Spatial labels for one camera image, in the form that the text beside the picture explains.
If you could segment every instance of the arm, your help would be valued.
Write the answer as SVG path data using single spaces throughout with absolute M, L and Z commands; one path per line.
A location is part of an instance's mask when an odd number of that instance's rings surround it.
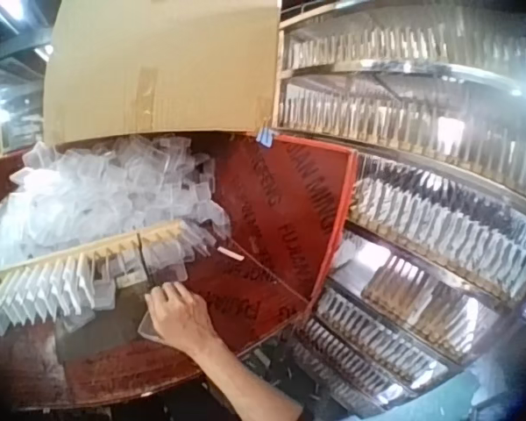
M 179 282 L 146 294 L 154 329 L 186 353 L 230 400 L 243 421 L 296 421 L 302 406 L 248 370 L 218 337 L 207 304 Z

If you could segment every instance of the wooden table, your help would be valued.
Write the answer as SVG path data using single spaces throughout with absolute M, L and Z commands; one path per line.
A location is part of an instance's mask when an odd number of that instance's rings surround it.
M 215 196 L 233 228 L 228 247 L 246 259 L 213 253 L 188 267 L 187 285 L 209 303 L 226 344 L 242 353 L 300 317 L 317 298 L 345 220 L 356 164 L 343 147 L 287 137 L 272 149 L 249 139 L 230 142 L 226 133 L 194 138 L 217 161 Z M 2 161 L 0 174 L 7 175 L 20 158 Z M 7 192 L 0 191 L 0 198 Z M 0 398 L 18 409 L 116 403 L 196 375 L 198 368 L 184 354 L 143 339 L 60 364 L 52 323 L 18 327 L 0 338 Z

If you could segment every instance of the hand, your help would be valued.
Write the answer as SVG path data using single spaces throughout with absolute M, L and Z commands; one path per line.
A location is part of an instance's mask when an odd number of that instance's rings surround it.
M 153 288 L 145 299 L 156 332 L 189 357 L 194 359 L 218 339 L 206 302 L 182 283 L 166 282 Z

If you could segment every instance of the metal rack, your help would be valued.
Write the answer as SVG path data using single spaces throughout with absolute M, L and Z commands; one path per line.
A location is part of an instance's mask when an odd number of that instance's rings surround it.
M 389 409 L 462 371 L 526 302 L 526 15 L 487 2 L 311 9 L 281 24 L 273 126 L 353 147 L 359 173 L 350 258 L 298 337 Z M 399 396 L 379 402 L 346 360 Z

